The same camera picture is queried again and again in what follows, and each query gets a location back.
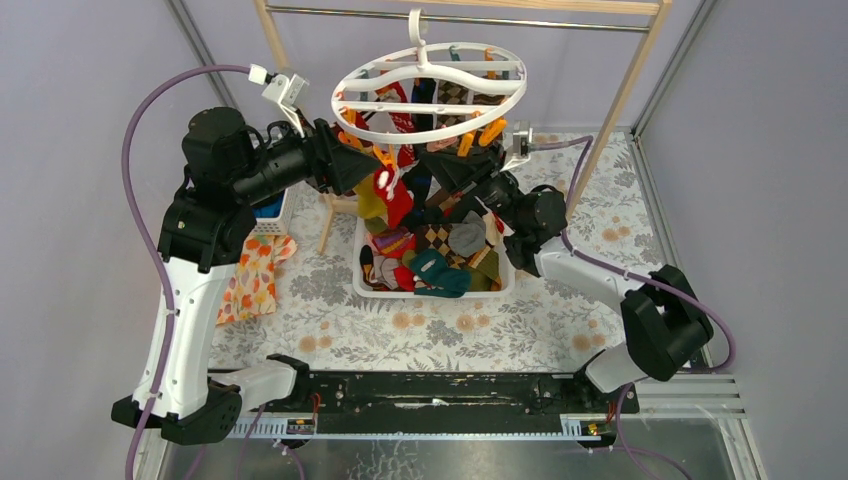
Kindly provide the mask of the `yellow mustard sock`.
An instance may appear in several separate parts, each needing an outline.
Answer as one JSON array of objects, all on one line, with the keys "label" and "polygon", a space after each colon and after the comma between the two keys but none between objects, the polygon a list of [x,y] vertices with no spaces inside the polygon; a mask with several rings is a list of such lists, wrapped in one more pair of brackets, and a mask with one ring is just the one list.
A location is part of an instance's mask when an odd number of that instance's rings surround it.
[{"label": "yellow mustard sock", "polygon": [[373,174],[363,179],[353,191],[357,197],[357,215],[360,218],[363,220],[378,217],[387,219],[387,206],[375,191]]}]

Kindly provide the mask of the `red santa sock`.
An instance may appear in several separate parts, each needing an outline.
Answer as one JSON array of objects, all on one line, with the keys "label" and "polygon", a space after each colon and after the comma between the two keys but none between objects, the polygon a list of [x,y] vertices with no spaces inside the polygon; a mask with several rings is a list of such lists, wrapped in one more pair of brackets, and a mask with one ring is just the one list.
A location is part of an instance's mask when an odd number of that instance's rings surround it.
[{"label": "red santa sock", "polygon": [[413,197],[400,180],[399,172],[385,166],[374,175],[373,188],[387,210],[387,225],[391,228],[401,224],[414,206]]}]

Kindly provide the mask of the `white round sock hanger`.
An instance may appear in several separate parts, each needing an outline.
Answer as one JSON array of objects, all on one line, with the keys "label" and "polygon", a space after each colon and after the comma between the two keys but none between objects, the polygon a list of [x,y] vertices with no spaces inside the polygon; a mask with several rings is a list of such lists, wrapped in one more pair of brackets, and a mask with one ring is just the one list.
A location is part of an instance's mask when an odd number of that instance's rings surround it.
[{"label": "white round sock hanger", "polygon": [[377,144],[438,144],[458,149],[501,140],[507,113],[528,88],[516,54],[485,43],[428,43],[424,13],[408,15],[408,49],[348,74],[331,109],[349,134]]}]

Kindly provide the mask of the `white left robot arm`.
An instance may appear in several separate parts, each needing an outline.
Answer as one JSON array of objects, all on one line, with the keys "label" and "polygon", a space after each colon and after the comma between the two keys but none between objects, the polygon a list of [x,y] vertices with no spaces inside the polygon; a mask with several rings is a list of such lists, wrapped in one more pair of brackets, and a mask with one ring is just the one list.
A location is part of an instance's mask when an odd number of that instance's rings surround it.
[{"label": "white left robot arm", "polygon": [[241,414],[266,403],[296,411],[309,401],[307,364],[285,355],[225,374],[208,371],[218,310],[255,227],[254,207],[299,183],[344,193],[379,167],[324,120],[281,130],[279,140],[264,142],[229,107],[190,120],[183,180],[153,250],[163,281],[154,338],[134,393],[112,407],[115,422],[156,429],[178,445],[205,445],[225,439]]}]

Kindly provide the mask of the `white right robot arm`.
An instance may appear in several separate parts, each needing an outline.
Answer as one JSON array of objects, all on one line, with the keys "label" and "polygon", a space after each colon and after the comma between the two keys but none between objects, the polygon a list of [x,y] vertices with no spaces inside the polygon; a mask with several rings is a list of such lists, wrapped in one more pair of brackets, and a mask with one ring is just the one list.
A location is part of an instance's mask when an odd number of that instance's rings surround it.
[{"label": "white right robot arm", "polygon": [[665,265],[641,274],[580,252],[567,238],[566,195],[551,185],[522,191],[504,153],[462,160],[424,152],[420,159],[441,187],[460,196],[456,214],[488,211],[508,226],[504,248],[516,269],[571,286],[620,315],[623,342],[574,375],[573,396],[583,410],[601,410],[629,383],[670,380],[713,338],[707,309],[681,270]]}]

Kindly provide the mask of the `white perforated basket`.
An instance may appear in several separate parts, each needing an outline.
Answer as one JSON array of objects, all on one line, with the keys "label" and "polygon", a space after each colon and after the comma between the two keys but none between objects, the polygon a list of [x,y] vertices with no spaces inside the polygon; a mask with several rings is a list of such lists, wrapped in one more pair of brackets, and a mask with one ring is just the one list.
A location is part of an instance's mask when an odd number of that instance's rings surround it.
[{"label": "white perforated basket", "polygon": [[253,213],[256,224],[252,233],[255,235],[286,235],[298,197],[299,194],[290,189],[279,194],[276,198],[254,207]]}]

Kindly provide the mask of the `teal green sock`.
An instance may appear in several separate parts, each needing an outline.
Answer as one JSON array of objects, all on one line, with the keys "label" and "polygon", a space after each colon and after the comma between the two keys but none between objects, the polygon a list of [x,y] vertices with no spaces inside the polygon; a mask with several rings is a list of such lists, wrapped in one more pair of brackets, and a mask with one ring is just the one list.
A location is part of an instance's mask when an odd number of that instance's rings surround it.
[{"label": "teal green sock", "polygon": [[414,274],[416,295],[460,298],[471,286],[471,275],[452,268],[437,250],[428,249],[415,255],[408,265]]}]

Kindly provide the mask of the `orange floral cloth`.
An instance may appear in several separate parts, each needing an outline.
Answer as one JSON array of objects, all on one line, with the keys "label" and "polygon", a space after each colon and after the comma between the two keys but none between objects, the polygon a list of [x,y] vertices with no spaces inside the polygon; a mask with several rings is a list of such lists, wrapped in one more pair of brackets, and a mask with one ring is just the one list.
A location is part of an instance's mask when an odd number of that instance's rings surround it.
[{"label": "orange floral cloth", "polygon": [[276,281],[298,250],[290,235],[249,235],[217,314],[217,326],[270,315],[277,310]]}]

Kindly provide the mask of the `metal hanging rod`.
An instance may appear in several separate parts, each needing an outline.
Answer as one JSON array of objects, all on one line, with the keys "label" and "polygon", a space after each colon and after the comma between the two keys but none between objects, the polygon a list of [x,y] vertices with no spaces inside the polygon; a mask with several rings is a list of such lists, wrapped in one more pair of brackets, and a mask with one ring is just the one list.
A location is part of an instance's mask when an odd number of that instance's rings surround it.
[{"label": "metal hanging rod", "polygon": [[[380,19],[380,20],[407,20],[409,14],[386,12],[386,11],[365,11],[365,10],[350,10],[350,9],[321,9],[307,7],[286,7],[271,5],[265,10],[270,14],[291,14],[291,15],[308,15],[308,16],[324,16],[324,17],[339,17],[339,18],[363,18],[363,19]],[[589,31],[589,32],[616,32],[616,33],[633,33],[647,34],[650,31],[648,26],[629,26],[629,25],[609,25],[609,24],[587,24],[574,22],[553,22],[541,20],[520,20],[520,19],[501,19],[491,17],[470,17],[457,15],[420,15],[420,19],[425,22],[445,23],[445,24],[466,24],[466,25],[486,25],[486,26],[509,26],[509,27],[529,27],[541,28],[550,30],[574,30],[574,31]]]}]

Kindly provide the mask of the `floral patterned table mat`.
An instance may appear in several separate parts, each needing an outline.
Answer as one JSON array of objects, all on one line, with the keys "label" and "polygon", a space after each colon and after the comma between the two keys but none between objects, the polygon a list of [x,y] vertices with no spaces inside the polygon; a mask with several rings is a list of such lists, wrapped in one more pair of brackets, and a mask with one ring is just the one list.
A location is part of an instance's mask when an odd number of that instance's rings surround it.
[{"label": "floral patterned table mat", "polygon": [[[655,238],[629,135],[610,135],[569,224],[578,249],[626,268],[669,263]],[[548,152],[514,170],[522,190],[564,191],[581,147]],[[327,215],[305,187],[290,233],[294,255],[276,272],[275,313],[216,328],[210,368],[240,369],[283,354],[312,369],[570,372],[624,340],[619,316],[573,287],[518,271],[495,299],[376,299],[353,288],[356,218],[334,220],[317,252]]]}]

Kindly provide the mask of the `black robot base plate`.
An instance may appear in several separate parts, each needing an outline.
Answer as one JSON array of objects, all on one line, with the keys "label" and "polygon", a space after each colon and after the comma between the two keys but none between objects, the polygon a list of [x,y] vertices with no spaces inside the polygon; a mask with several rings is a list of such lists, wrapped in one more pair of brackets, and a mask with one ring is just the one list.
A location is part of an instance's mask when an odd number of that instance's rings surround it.
[{"label": "black robot base plate", "polygon": [[606,415],[640,411],[630,391],[592,393],[567,373],[312,371],[297,380],[293,393],[268,402],[268,412],[363,413],[378,406],[407,409],[497,406],[529,413]]}]

